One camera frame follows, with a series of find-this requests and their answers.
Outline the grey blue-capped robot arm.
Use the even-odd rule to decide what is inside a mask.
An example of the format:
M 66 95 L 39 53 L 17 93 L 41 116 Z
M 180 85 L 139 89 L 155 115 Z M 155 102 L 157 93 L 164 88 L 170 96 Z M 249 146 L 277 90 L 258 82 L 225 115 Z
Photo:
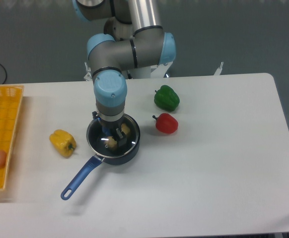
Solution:
M 174 37 L 164 32 L 154 0 L 74 0 L 72 4 L 85 21 L 108 18 L 119 26 L 129 26 L 129 33 L 122 39 L 113 27 L 87 42 L 97 115 L 105 132 L 122 147 L 127 142 L 121 130 L 127 96 L 122 73 L 174 61 Z

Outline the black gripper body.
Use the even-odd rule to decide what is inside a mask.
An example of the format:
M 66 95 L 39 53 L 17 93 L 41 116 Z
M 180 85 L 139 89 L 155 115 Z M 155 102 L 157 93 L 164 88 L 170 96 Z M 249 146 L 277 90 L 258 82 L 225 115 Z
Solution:
M 101 124 L 102 132 L 105 135 L 111 135 L 110 134 L 111 128 L 121 129 L 121 124 L 123 122 L 123 117 L 124 117 L 124 111 L 114 116 L 107 116 L 107 115 L 100 113 L 99 111 L 93 111 L 92 117 L 93 119 L 95 119 Z

